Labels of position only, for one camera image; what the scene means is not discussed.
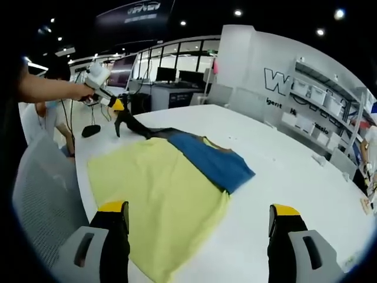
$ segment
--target computer monitor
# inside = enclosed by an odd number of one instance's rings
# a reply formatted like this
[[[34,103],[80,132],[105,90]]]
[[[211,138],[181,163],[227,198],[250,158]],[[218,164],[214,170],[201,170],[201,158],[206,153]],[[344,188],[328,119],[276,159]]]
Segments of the computer monitor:
[[[109,87],[127,88],[137,54],[126,56],[114,62],[113,69],[108,78]]]
[[[159,67],[157,69],[156,81],[175,81],[177,69]]]
[[[203,84],[204,74],[199,72],[191,72],[191,71],[179,71],[179,79],[180,81],[186,81],[188,83],[193,83],[196,85]]]

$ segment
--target black ceiling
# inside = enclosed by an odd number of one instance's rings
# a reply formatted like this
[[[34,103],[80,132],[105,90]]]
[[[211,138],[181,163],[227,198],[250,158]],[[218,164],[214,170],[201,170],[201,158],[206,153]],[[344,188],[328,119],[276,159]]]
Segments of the black ceiling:
[[[95,16],[130,2],[135,1],[107,0],[97,2],[98,5],[93,5],[93,1],[51,1],[38,6],[38,13],[29,17],[25,26],[26,31],[34,31],[35,35],[34,43],[28,50],[30,59],[43,65],[46,60],[43,53],[54,53],[70,46],[77,51],[71,55],[72,59],[103,52],[96,49],[95,42],[89,44],[88,40]],[[224,24],[253,25],[257,31],[288,37],[330,55],[358,76],[376,95],[377,33],[373,22],[373,1],[369,1],[371,4],[352,2],[301,1],[289,4],[287,1],[176,0],[168,20],[167,33],[161,40],[220,35]],[[236,8],[243,11],[242,17],[233,15]],[[336,8],[345,9],[344,20],[334,20]],[[51,18],[55,18],[54,23],[50,23]],[[185,27],[179,24],[182,19],[187,21]],[[50,28],[52,33],[39,34],[38,27],[43,29],[44,26]],[[326,28],[323,38],[315,34],[319,27]],[[57,37],[63,37],[63,40],[59,42]],[[109,51],[121,52],[125,47],[126,51],[135,52],[154,44],[156,42],[117,45]]]

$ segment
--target tabletop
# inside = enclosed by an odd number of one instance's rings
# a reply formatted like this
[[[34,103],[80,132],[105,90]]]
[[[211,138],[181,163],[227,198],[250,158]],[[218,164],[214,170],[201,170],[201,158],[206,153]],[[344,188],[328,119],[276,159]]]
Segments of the tabletop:
[[[362,252],[375,229],[366,215],[365,197],[329,162],[321,167],[311,149],[263,123],[231,110],[201,105],[137,115],[147,127],[175,127],[244,158],[255,177],[232,194],[228,211],[199,251],[174,275],[174,282],[267,282],[269,276],[269,206],[294,207],[309,230],[317,230],[337,251],[338,263]],[[95,136],[76,142],[78,184],[89,221],[97,211],[87,173],[90,158],[144,140],[122,123],[121,137],[112,123]],[[130,261],[130,282],[150,282]]]

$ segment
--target yellow towel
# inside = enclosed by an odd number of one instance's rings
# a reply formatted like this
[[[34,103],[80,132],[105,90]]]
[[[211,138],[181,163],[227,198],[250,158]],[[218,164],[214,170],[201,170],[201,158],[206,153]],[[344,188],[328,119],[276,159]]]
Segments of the yellow towel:
[[[165,139],[92,159],[88,172],[97,206],[129,201],[130,258],[155,282],[171,280],[220,222],[229,201]]]

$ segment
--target gray chair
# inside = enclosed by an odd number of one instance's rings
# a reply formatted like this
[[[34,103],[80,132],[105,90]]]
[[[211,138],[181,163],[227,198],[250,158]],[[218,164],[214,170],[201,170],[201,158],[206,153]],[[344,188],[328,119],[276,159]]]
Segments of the gray chair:
[[[351,161],[350,158],[347,157],[347,155],[341,152],[338,148],[334,149],[330,158],[330,163],[338,168],[341,172],[347,173],[350,180],[353,180],[357,166]]]
[[[230,98],[228,108],[263,123],[266,96],[237,87]]]
[[[79,227],[89,225],[75,166],[45,133],[22,156],[12,203],[27,238],[49,269],[60,246]]]
[[[233,88],[214,83],[207,97],[198,97],[199,104],[206,102],[207,104],[215,104],[224,107],[229,103],[232,92]]]

